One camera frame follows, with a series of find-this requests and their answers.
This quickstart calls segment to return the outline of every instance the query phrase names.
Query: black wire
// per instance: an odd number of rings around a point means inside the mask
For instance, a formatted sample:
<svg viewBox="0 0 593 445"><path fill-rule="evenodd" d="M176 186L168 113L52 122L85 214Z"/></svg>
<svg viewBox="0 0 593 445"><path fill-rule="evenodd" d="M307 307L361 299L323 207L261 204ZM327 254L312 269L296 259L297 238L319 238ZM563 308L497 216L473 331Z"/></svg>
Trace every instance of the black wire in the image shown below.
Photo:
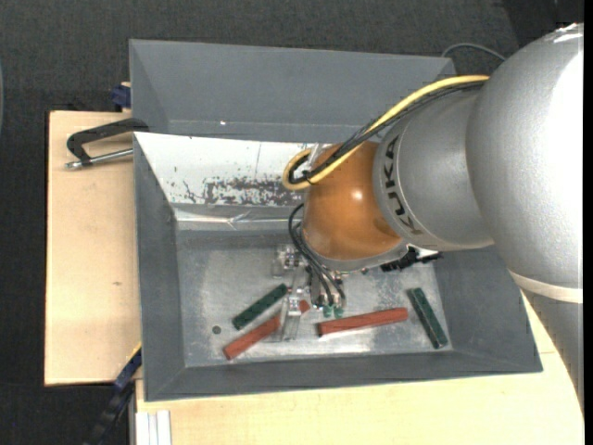
<svg viewBox="0 0 593 445"><path fill-rule="evenodd" d="M334 297L332 295L329 285L327 284L328 281L337 290L342 299L346 299L346 295L344 294L342 288L332 277L332 273L329 271L329 269L319 262L313 251L304 242L302 238L301 229L302 223L298 222L297 224L294 224L295 216L300 210L303 209L303 207L304 204L299 204L288 217L288 233L290 234L290 237L293 240L293 244L295 245L296 250L298 250L298 252L303 256L303 258L308 261L309 267L311 268L313 273L315 273L319 277L323 289L327 294L328 302L331 306L334 305Z"/></svg>
<svg viewBox="0 0 593 445"><path fill-rule="evenodd" d="M444 97L446 95L450 95L450 94L453 94L456 92L466 91L468 89L474 89L475 87L481 86L483 83L484 82L464 83L464 84L456 85L453 87L445 87L442 89L437 89L436 91L433 91L432 93L424 95L419 100L413 102L408 107L401 110L401 112L399 112L397 115L395 115L391 119L388 119L387 121L377 125L377 127L375 127L374 129L372 129L371 131L368 131L368 132L367 132L367 129L369 127L371 127L372 125L374 125L383 116L375 119L374 121L367 123L360 129L358 129L355 133L353 133L326 161L324 161L323 163L320 163L313 170L304 171L303 175L300 176L299 178L295 178L295 176L294 176L295 171L303 163L305 163L305 161L307 161L309 159L309 156L306 156L306 157L303 157L302 159L300 159L297 163L295 163L295 165L293 165L290 172L288 173L289 182L291 184L297 184L297 183L302 183L302 182L306 181L309 184L311 184L311 181L309 180L309 178L311 178L312 176L315 176L319 172L323 171L329 165L333 164L338 159L340 159L344 155L346 155L346 153L351 151L353 148L362 144L364 141L368 140L369 138L373 137L374 135L378 134L384 128L395 124L397 121L399 121L403 117L409 115L414 110L424 107L426 104L433 102L438 98L441 98L441 97Z"/></svg>

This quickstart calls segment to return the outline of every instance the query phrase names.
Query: black cable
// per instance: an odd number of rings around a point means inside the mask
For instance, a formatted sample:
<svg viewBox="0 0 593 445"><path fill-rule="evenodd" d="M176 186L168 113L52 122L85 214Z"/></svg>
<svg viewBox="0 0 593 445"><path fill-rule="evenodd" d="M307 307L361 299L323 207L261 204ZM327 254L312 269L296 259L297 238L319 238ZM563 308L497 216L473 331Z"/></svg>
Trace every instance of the black cable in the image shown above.
<svg viewBox="0 0 593 445"><path fill-rule="evenodd" d="M309 248L309 246L307 246L307 244L303 240L301 229L302 223L299 222L297 224L294 224L295 216L300 210L303 209L303 207L304 204L299 204L288 217L288 233L290 234L290 237L293 240L293 244L295 245L296 250L298 250L301 256L303 256L303 258L307 260L312 272L319 277L323 289L327 294L328 302L331 306L334 305L334 297L332 295L329 285L327 284L328 281L339 293L340 298L346 299L346 295L344 293L344 290L342 290L342 288L336 283L336 281L332 277L332 273L329 271L329 269L319 262L313 251Z"/></svg>

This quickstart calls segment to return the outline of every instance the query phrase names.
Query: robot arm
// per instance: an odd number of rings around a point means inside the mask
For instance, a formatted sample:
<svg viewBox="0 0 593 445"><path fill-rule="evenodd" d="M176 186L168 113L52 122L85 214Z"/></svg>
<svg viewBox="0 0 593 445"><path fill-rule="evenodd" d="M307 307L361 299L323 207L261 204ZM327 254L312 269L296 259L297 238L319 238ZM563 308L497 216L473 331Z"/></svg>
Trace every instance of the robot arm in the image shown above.
<svg viewBox="0 0 593 445"><path fill-rule="evenodd" d="M371 248L355 256L337 242L345 233L375 247L373 229L432 251L496 244L555 338L581 403L583 64L583 25L533 42L482 87L430 100L350 166L313 174L303 219L305 241L336 270L402 255L394 241L383 257ZM360 232L352 210L372 217Z"/></svg>

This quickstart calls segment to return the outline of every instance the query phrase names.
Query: wooden board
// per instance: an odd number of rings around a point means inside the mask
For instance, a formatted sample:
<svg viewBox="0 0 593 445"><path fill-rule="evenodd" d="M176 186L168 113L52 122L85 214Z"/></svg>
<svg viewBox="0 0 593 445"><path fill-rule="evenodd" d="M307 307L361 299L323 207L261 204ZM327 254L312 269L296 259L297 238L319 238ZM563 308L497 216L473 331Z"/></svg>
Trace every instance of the wooden board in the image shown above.
<svg viewBox="0 0 593 445"><path fill-rule="evenodd" d="M68 137L129 114L49 116L45 383L113 380L140 340L132 157L68 171ZM123 135L91 155L131 146Z"/></svg>

